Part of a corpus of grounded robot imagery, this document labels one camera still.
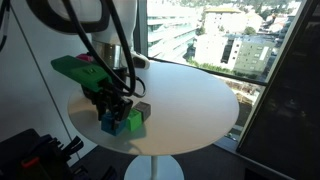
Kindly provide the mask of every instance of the building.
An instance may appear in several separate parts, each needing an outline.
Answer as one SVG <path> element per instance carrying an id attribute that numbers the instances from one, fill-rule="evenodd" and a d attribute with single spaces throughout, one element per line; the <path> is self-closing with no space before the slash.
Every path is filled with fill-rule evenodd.
<path id="1" fill-rule="evenodd" d="M 204 27 L 207 34 L 223 29 L 225 32 L 243 32 L 247 19 L 244 12 L 235 8 L 213 7 L 205 10 Z"/>
<path id="2" fill-rule="evenodd" d="M 209 36 L 207 34 L 198 36 L 194 44 L 196 53 L 194 60 L 200 64 L 221 66 L 221 57 L 228 38 L 221 35 Z"/>
<path id="3" fill-rule="evenodd" d="M 249 12 L 246 14 L 246 19 L 246 27 L 252 27 L 258 32 L 263 23 L 263 18 L 254 12 Z"/>
<path id="4" fill-rule="evenodd" d="M 197 29 L 194 9 L 155 4 L 148 5 L 148 56 L 183 62 Z"/>
<path id="5" fill-rule="evenodd" d="M 301 2 L 297 2 L 297 1 L 291 1 L 288 4 L 288 9 L 291 9 L 292 12 L 290 13 L 290 15 L 295 16 L 298 13 L 299 7 L 301 6 Z"/>
<path id="6" fill-rule="evenodd" d="M 228 37 L 221 63 L 238 73 L 260 76 L 271 56 L 275 43 L 259 36 Z"/>

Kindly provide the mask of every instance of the table pedestal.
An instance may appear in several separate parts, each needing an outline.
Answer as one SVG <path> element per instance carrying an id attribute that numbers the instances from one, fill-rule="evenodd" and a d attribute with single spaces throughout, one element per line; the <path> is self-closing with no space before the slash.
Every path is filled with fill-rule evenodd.
<path id="1" fill-rule="evenodd" d="M 183 180 L 179 163 L 172 156 L 138 156 L 129 165 L 125 180 Z"/>

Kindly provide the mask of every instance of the white round table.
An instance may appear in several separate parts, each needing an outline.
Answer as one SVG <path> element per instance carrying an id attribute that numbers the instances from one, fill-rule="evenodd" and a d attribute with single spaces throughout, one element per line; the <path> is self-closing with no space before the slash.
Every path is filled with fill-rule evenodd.
<path id="1" fill-rule="evenodd" d="M 140 155 L 129 165 L 125 179 L 184 179 L 170 155 L 206 147 L 223 137 L 237 120 L 238 101 L 224 82 L 192 67 L 152 62 L 148 70 L 136 69 L 136 75 L 144 81 L 147 94 L 130 99 L 134 105 L 151 104 L 151 115 L 139 129 L 125 129 L 118 136 L 102 131 L 95 106 L 81 89 L 70 98 L 70 119 L 94 143 Z M 137 83 L 136 92 L 141 91 Z"/>

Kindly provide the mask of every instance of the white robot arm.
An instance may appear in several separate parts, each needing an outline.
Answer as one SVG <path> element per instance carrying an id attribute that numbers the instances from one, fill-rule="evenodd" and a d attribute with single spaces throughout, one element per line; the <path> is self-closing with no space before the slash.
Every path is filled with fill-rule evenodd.
<path id="1" fill-rule="evenodd" d="M 27 0 L 32 12 L 48 27 L 62 33 L 76 33 L 64 0 Z M 92 45 L 105 63 L 112 68 L 127 66 L 116 22 L 110 18 L 105 0 L 69 0 L 86 33 L 92 33 Z M 133 51 L 133 30 L 136 23 L 137 0 L 114 1 L 117 14 L 131 51 L 133 63 L 139 68 L 149 67 L 148 59 Z"/>
<path id="2" fill-rule="evenodd" d="M 117 0 L 114 3 L 112 0 L 26 1 L 35 16 L 48 27 L 79 35 L 95 62 L 83 64 L 76 58 L 65 56 L 51 64 L 82 85 L 85 96 L 97 107 L 99 120 L 109 109 L 111 115 L 106 118 L 113 122 L 111 131 L 115 131 L 128 117 L 133 105 L 124 96 L 144 96 L 144 92 L 135 92 L 136 81 L 143 87 L 144 84 L 135 76 L 134 65 L 149 67 L 146 57 L 132 51 L 137 0 Z M 85 33 L 92 33 L 92 41 Z M 127 77 L 130 86 L 125 82 Z"/>

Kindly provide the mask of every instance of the floor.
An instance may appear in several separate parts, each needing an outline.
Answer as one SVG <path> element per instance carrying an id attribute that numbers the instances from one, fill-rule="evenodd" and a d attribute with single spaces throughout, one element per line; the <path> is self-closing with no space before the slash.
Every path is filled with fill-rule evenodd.
<path id="1" fill-rule="evenodd" d="M 100 146 L 94 148 L 73 169 L 83 165 L 91 179 L 101 179 L 108 167 L 115 168 L 119 180 L 136 156 L 113 152 Z M 278 174 L 249 162 L 217 145 L 173 156 L 180 164 L 185 180 L 282 180 Z"/>

